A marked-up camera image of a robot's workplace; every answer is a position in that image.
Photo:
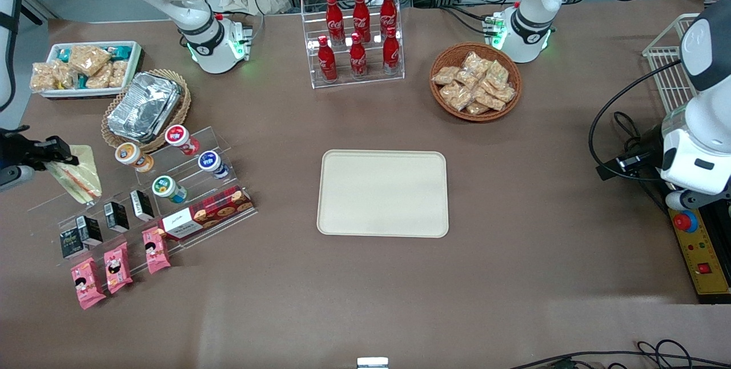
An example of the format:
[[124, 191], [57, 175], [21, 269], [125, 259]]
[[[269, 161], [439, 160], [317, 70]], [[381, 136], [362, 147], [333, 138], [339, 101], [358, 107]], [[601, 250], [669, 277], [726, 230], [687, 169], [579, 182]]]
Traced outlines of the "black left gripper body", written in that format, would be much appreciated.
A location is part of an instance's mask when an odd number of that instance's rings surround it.
[[642, 161], [640, 177], [642, 179], [660, 179], [660, 170], [664, 158], [664, 137], [661, 124], [658, 123], [644, 132], [640, 137], [640, 158]]

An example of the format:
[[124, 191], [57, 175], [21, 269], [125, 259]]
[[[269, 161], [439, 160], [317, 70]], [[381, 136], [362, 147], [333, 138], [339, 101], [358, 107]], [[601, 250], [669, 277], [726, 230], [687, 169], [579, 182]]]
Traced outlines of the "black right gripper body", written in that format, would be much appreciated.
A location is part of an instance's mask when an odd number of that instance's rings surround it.
[[45, 164], [34, 155], [38, 150], [34, 141], [22, 135], [29, 125], [16, 129], [1, 129], [1, 169], [11, 166], [28, 166], [35, 171], [46, 171]]

